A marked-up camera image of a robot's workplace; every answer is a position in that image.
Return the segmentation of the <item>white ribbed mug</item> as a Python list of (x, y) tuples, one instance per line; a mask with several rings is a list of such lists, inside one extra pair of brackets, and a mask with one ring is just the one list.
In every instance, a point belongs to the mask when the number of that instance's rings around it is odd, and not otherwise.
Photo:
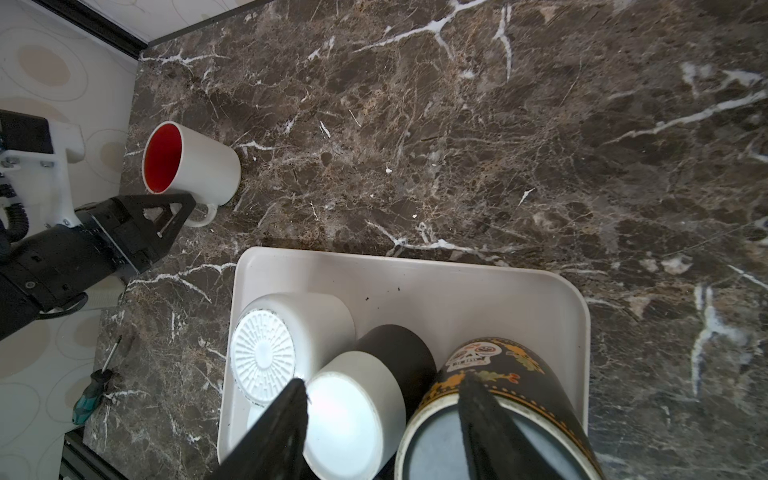
[(230, 371), (245, 398), (266, 406), (292, 379), (311, 379), (355, 338), (349, 309), (333, 295), (264, 295), (237, 320), (228, 349)]

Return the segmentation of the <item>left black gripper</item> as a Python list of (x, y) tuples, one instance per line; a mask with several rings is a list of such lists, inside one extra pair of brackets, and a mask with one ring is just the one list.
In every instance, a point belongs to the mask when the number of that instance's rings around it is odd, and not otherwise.
[(115, 209), (84, 209), (83, 223), (25, 239), (1, 224), (1, 322), (30, 324), (76, 312), (87, 290), (109, 277), (123, 284), (170, 251), (197, 202), (189, 193), (126, 195)]

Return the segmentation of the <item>white mug red inside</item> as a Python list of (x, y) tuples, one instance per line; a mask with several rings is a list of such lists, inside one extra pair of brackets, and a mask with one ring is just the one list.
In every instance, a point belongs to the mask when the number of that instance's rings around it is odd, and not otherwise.
[(186, 222), (195, 228), (209, 225), (218, 208), (234, 197), (241, 174), (231, 147), (173, 121), (152, 131), (142, 159), (142, 179), (151, 193), (186, 192), (207, 207), (202, 220)]

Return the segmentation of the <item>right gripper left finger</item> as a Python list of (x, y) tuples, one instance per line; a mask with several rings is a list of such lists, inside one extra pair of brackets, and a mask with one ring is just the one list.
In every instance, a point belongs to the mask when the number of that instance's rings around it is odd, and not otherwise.
[(303, 479), (308, 427), (305, 382), (292, 379), (210, 479)]

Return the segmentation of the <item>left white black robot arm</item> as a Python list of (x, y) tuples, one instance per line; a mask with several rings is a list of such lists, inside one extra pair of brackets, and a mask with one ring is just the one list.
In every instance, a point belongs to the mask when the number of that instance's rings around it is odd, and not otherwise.
[(196, 207), (189, 193), (116, 196), (22, 240), (1, 258), (1, 337), (36, 320), (82, 309), (87, 290), (116, 276), (129, 281), (170, 251)]

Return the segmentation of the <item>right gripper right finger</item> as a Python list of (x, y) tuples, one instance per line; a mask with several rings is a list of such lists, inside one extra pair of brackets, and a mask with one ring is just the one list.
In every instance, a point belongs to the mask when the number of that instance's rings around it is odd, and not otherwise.
[(472, 479), (558, 479), (475, 374), (462, 381), (458, 412)]

